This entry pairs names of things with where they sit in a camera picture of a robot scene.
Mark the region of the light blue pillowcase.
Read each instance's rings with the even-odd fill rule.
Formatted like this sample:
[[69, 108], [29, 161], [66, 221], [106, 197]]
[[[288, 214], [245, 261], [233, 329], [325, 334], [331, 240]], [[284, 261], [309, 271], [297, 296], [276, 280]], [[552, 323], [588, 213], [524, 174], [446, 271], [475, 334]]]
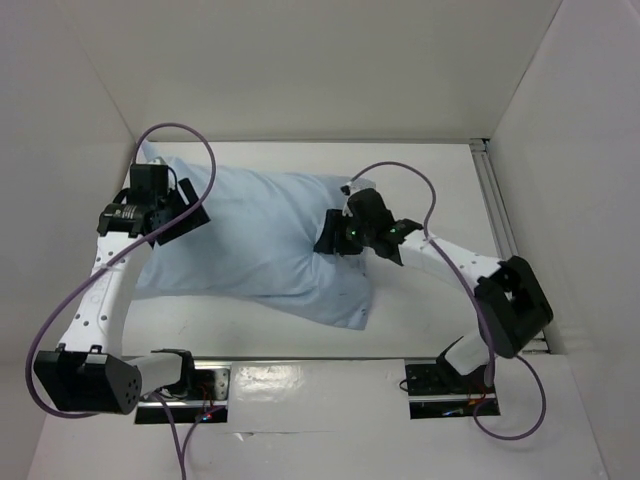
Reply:
[[164, 161], [197, 193], [210, 186], [205, 225], [153, 249], [139, 299], [230, 296], [339, 328], [362, 330], [373, 290], [363, 254], [318, 254], [327, 210], [346, 178]]

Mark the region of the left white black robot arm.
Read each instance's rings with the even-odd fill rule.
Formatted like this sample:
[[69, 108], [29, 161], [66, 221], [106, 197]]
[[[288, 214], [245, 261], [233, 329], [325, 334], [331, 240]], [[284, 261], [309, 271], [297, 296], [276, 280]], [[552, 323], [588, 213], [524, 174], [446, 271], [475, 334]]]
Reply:
[[190, 352], [159, 349], [125, 360], [124, 326], [135, 287], [153, 247], [208, 222], [187, 178], [156, 161], [134, 164], [129, 185], [100, 214], [97, 251], [90, 277], [70, 297], [80, 301], [67, 330], [52, 350], [32, 346], [27, 386], [41, 385], [51, 402], [44, 410], [68, 419], [131, 413], [139, 400], [159, 389], [176, 399], [196, 390]]

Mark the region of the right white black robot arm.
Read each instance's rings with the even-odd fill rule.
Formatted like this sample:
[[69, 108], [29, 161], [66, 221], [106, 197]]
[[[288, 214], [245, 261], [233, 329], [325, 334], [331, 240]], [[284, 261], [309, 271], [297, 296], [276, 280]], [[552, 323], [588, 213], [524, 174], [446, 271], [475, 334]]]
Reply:
[[554, 318], [530, 264], [480, 255], [442, 240], [410, 219], [397, 219], [372, 188], [349, 196], [343, 209], [330, 209], [314, 249], [356, 255], [369, 248], [399, 266], [432, 275], [466, 293], [478, 327], [454, 341], [437, 358], [436, 379], [448, 392], [470, 379], [492, 385], [497, 358], [516, 357]]

